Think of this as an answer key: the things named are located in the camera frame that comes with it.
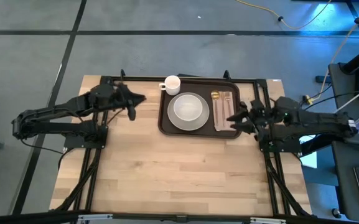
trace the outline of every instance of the gray floor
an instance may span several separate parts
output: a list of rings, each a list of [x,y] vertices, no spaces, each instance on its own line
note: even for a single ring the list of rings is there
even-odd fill
[[[291,0],[253,2],[274,9],[294,26],[324,6]],[[80,0],[0,0],[0,29],[71,30],[79,5]],[[354,5],[359,13],[359,2]],[[234,0],[88,0],[80,30],[288,30],[275,20],[268,12]],[[303,30],[344,31],[352,25],[347,5],[333,3]],[[286,95],[299,99],[320,90],[314,77],[324,75],[342,40],[342,36],[77,36],[57,103],[78,93],[82,76],[117,75],[120,69],[128,75],[206,77],[220,77],[227,69],[238,78],[280,78]],[[11,136],[10,122],[25,109],[47,104],[67,41],[66,35],[0,36],[0,141],[5,142],[0,150],[0,215],[10,212],[30,151]],[[346,62],[357,53],[359,37],[351,37],[336,62]],[[328,101],[314,110],[334,108],[334,102]],[[56,150],[62,145],[59,136],[47,136],[44,144]],[[48,210],[57,161],[58,155],[42,152],[25,213]],[[337,206],[333,187],[308,183],[307,189],[314,214],[332,218],[329,210]]]

